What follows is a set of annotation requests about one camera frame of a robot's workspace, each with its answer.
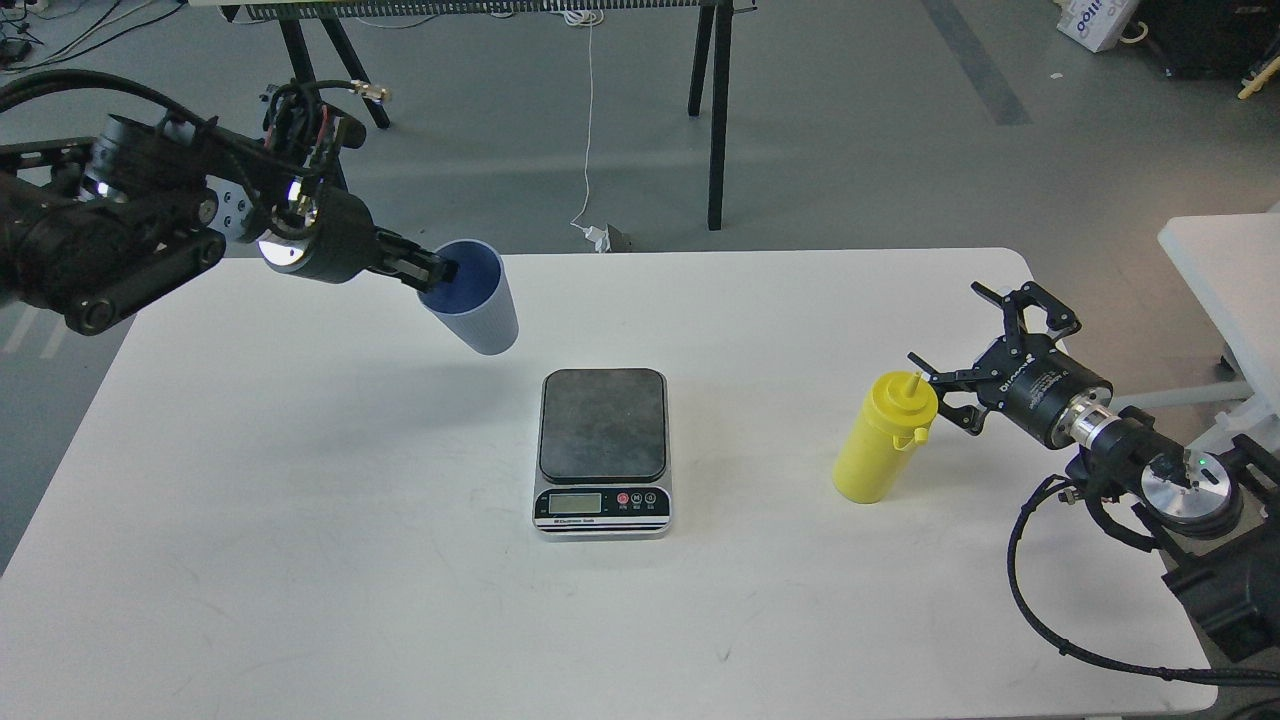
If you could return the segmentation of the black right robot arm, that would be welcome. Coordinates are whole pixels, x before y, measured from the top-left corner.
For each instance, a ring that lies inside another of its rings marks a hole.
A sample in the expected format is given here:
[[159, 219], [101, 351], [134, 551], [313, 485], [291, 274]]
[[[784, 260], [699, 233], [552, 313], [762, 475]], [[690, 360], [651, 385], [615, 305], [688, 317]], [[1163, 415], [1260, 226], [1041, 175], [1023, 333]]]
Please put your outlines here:
[[[991, 413], [1050, 450], [1073, 447], [1064, 473], [1047, 477], [1021, 506], [1006, 548], [1012, 601], [1028, 625], [1056, 651], [1096, 667], [1165, 682], [1276, 688], [1277, 674], [1245, 666], [1277, 647], [1277, 456], [1249, 436], [1220, 452], [1180, 445], [1160, 433], [1144, 410], [1114, 407], [1114, 384], [1060, 346], [1080, 328], [1076, 314], [1029, 281], [1000, 293], [973, 291], [1002, 315], [1002, 333], [966, 369], [938, 372], [911, 355], [943, 401], [940, 414], [978, 436]], [[1044, 624], [1018, 579], [1018, 550], [1032, 515], [1050, 498], [1082, 503], [1115, 541], [1152, 553], [1174, 569], [1164, 584], [1187, 616], [1231, 662], [1229, 669], [1151, 667], [1091, 652]]]

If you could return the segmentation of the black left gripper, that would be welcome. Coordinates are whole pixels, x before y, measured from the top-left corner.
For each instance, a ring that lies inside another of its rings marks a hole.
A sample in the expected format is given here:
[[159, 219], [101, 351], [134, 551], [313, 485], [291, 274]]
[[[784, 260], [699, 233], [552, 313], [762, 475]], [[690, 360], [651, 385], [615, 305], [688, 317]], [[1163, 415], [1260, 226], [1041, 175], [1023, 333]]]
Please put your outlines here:
[[343, 190], [329, 192], [311, 229], [311, 236], [297, 241], [265, 232], [259, 237], [259, 254], [276, 273], [330, 284], [346, 283], [374, 266], [375, 274], [420, 293], [452, 283], [460, 269], [454, 260], [376, 228], [369, 206]]

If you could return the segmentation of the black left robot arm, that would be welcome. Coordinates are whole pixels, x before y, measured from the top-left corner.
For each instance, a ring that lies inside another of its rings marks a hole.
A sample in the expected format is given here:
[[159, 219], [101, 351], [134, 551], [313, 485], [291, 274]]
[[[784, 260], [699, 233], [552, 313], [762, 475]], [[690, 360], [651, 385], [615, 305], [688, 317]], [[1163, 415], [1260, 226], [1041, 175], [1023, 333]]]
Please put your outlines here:
[[163, 115], [113, 115], [95, 137], [3, 147], [3, 302], [100, 334], [212, 269], [230, 242], [256, 243], [273, 270], [301, 279], [339, 284], [369, 272], [421, 293], [451, 283], [456, 260], [378, 227], [346, 190], [340, 151], [367, 132], [323, 100], [328, 88], [387, 95], [361, 79], [293, 79], [268, 95], [262, 136], [251, 138], [104, 72], [41, 70], [5, 85], [4, 110], [106, 90]]

